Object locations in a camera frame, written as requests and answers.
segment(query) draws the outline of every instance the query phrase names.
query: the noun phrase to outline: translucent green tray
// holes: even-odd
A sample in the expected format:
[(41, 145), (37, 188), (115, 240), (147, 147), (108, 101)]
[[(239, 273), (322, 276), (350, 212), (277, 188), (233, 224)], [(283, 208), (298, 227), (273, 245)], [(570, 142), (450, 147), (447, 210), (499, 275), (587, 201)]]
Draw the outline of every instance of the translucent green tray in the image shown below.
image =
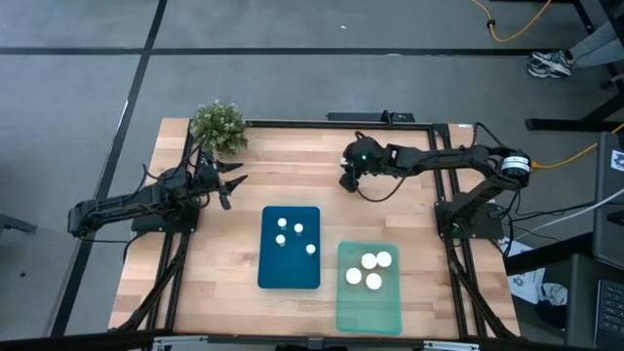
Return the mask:
[[(392, 255), (387, 268), (364, 269), (363, 254), (386, 251)], [(349, 268), (362, 271), (362, 281), (350, 285), (346, 280)], [(381, 288), (367, 288), (368, 273), (381, 276)], [(401, 333), (401, 290), (399, 287), (399, 249), (392, 244), (341, 242), (338, 246), (338, 283), (335, 306), (335, 327), (341, 332), (372, 332), (398, 335)]]

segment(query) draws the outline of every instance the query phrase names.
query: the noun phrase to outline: table leg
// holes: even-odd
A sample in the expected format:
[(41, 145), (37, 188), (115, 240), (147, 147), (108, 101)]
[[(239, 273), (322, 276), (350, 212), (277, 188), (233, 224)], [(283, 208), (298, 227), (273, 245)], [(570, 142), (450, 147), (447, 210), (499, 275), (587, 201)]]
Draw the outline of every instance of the table leg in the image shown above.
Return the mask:
[(507, 276), (521, 274), (568, 259), (572, 254), (592, 257), (593, 233), (579, 235), (556, 244), (505, 258)]
[(621, 123), (603, 122), (603, 120), (622, 107), (624, 107), (624, 94), (618, 94), (581, 120), (529, 118), (525, 120), (525, 125), (530, 131), (611, 132)]
[(37, 230), (36, 225), (13, 218), (5, 214), (0, 214), (0, 227), (2, 229), (17, 229), (24, 233), (34, 233), (35, 230)]

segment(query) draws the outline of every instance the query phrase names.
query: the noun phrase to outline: gray floor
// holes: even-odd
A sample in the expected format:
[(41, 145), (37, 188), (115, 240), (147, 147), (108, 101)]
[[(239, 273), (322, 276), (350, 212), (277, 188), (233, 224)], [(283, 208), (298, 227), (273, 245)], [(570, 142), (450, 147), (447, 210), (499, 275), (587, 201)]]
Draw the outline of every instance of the gray floor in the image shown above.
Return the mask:
[[(484, 3), (503, 37), (540, 7)], [(585, 4), (596, 23), (604, 20), (594, 2)], [(156, 5), (5, 0), (0, 47), (142, 47)], [(156, 47), (564, 48), (585, 36), (569, 5), (553, 5), (526, 36), (508, 45), (493, 42), (485, 21), (469, 0), (181, 0), (168, 5)], [(134, 56), (0, 57), (0, 213), (40, 227), (35, 235), (6, 231), (0, 237), (0, 339), (46, 333), (75, 244), (65, 233), (66, 212), (93, 196), (137, 62)], [(388, 108), (411, 111), (422, 122), (481, 121), (542, 163), (596, 141), (592, 134), (528, 132), (523, 122), (579, 118), (593, 110), (613, 95), (599, 88), (605, 70), (541, 81), (526, 74), (526, 64), (524, 58), (154, 57), (110, 195), (137, 186), (161, 118), (189, 117), (198, 104), (216, 98), (238, 104), (248, 118), (323, 119), (330, 111)], [(594, 172), (590, 154), (565, 168), (535, 173), (522, 209), (592, 200)], [(591, 220), (582, 216), (543, 234), (567, 238), (587, 231)], [(111, 225), (98, 237), (127, 239), (129, 227)], [(536, 237), (523, 241), (548, 244)], [(105, 330), (121, 250), (94, 246), (68, 332)], [(557, 341), (551, 332), (521, 322), (525, 336)]]

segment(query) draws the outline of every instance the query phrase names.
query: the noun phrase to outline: sneaker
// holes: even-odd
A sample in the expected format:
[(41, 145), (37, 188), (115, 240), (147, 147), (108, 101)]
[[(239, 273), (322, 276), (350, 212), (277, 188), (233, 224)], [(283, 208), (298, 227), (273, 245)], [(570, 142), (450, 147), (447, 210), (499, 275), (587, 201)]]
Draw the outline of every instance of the sneaker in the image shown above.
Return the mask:
[(546, 54), (535, 52), (531, 54), (531, 59), (537, 59), (548, 65), (550, 69), (563, 73), (566, 76), (572, 74), (570, 71), (572, 61), (567, 59), (566, 54), (561, 50)]
[(564, 77), (567, 77), (563, 73), (554, 71), (554, 70), (550, 69), (550, 67), (547, 66), (546, 64), (541, 63), (540, 61), (533, 60), (533, 59), (526, 66), (526, 70), (527, 70), (528, 74), (530, 74), (531, 76), (533, 76), (535, 78), (564, 78)]

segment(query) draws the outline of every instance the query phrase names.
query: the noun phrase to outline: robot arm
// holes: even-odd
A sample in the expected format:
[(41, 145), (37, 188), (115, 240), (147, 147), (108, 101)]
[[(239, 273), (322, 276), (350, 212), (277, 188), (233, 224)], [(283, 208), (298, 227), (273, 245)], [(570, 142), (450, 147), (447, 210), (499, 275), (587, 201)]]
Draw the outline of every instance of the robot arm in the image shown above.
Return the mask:
[[(418, 176), (425, 171), (473, 169), (486, 177), (469, 193), (459, 193), (452, 202), (436, 204), (436, 211), (440, 213), (441, 218), (439, 225), (442, 225), (443, 229), (447, 229), (449, 225), (461, 226), (465, 230), (471, 229), (476, 221), (482, 222), (483, 214), (478, 214), (478, 210), (486, 202), (504, 190), (518, 191), (528, 186), (530, 158), (519, 150), (504, 146), (474, 145), (423, 151), (395, 144), (387, 144), (384, 148), (375, 139), (360, 132), (356, 132), (356, 138), (357, 140), (347, 145), (343, 152), (344, 160), (341, 166), (345, 173), (340, 178), (340, 185), (348, 192), (357, 191), (365, 198), (359, 189), (358, 181), (364, 175), (386, 175), (404, 179)], [(387, 198), (366, 199), (380, 202)], [(480, 229), (483, 229), (481, 232), (488, 232), (487, 224)], [(498, 231), (487, 236), (498, 239), (502, 236), (502, 232)]]
[(223, 182), (218, 174), (241, 166), (243, 164), (221, 163), (212, 152), (204, 151), (195, 175), (182, 167), (172, 168), (159, 175), (156, 183), (144, 186), (133, 194), (78, 203), (67, 216), (67, 231), (75, 237), (84, 237), (107, 223), (146, 215), (159, 215), (166, 222), (176, 221), (190, 209), (207, 206), (209, 194), (214, 191), (218, 192), (223, 208), (229, 210), (231, 206), (227, 196), (247, 176)]
[(505, 190), (528, 185), (530, 159), (522, 151), (507, 147), (475, 145), (448, 150), (423, 151), (415, 147), (387, 144), (356, 132), (357, 140), (345, 148), (340, 184), (355, 192), (362, 175), (418, 176), (425, 171), (473, 169)]

